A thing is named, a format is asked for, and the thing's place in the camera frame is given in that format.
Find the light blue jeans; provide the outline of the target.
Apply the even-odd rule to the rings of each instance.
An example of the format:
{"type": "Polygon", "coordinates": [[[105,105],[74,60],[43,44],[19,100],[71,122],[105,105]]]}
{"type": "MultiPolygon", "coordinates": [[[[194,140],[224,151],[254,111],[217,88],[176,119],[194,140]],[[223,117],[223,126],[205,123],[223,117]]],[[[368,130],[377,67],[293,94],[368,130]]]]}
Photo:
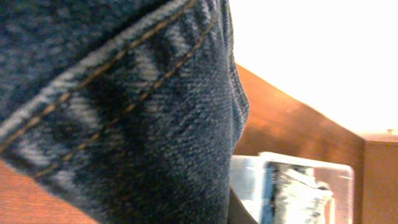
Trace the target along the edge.
{"type": "Polygon", "coordinates": [[[322,224],[332,199],[314,168],[270,162],[266,166],[261,224],[322,224]]]}

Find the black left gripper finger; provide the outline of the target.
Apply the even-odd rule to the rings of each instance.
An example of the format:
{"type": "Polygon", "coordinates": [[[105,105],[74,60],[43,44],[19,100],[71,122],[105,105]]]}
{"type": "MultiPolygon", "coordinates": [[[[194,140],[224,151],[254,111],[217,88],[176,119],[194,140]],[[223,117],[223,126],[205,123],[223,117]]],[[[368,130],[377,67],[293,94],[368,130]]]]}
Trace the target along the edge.
{"type": "Polygon", "coordinates": [[[245,209],[244,205],[232,188],[230,188],[229,191],[228,223],[258,224],[258,222],[255,221],[255,219],[253,219],[250,213],[245,209]]]}

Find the dark blue jeans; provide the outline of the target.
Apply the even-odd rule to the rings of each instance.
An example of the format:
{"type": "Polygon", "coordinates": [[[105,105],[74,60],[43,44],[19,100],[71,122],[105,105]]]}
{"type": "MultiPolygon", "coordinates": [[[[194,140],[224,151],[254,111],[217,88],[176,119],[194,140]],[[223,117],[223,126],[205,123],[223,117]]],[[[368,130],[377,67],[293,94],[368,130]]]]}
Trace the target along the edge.
{"type": "Polygon", "coordinates": [[[2,1],[1,159],[100,223],[228,223],[228,1],[2,1]]]}

